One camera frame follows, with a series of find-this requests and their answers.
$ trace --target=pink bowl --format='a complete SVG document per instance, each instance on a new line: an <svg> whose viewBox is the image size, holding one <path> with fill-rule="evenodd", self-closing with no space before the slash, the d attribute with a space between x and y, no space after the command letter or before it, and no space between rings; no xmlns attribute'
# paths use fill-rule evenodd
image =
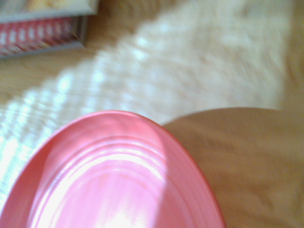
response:
<svg viewBox="0 0 304 228"><path fill-rule="evenodd" d="M106 111L54 133L16 181L3 228L224 228L195 162L158 124Z"/></svg>

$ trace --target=pink plate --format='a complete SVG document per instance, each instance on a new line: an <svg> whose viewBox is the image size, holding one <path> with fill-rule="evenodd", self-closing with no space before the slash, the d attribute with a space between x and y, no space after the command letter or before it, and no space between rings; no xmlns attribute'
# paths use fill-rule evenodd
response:
<svg viewBox="0 0 304 228"><path fill-rule="evenodd" d="M224 228L195 162L158 124L106 111L61 128L15 183L1 228Z"/></svg>

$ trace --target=wooden table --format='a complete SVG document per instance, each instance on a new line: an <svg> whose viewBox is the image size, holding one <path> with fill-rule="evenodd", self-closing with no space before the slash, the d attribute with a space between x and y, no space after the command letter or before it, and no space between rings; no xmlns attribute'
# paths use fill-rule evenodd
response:
<svg viewBox="0 0 304 228"><path fill-rule="evenodd" d="M87 112L163 124L275 108L285 112L208 111L166 127L206 174L228 228L304 227L303 12L300 0L102 0L86 49L0 61L0 199L39 144Z"/></svg>

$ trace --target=red striped packaging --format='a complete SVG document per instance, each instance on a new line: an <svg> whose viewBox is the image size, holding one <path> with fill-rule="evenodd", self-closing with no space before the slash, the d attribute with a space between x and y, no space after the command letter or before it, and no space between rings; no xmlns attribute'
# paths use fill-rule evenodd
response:
<svg viewBox="0 0 304 228"><path fill-rule="evenodd" d="M82 46L85 27L84 17L0 24L0 58L64 48L67 45L72 47L76 43Z"/></svg>

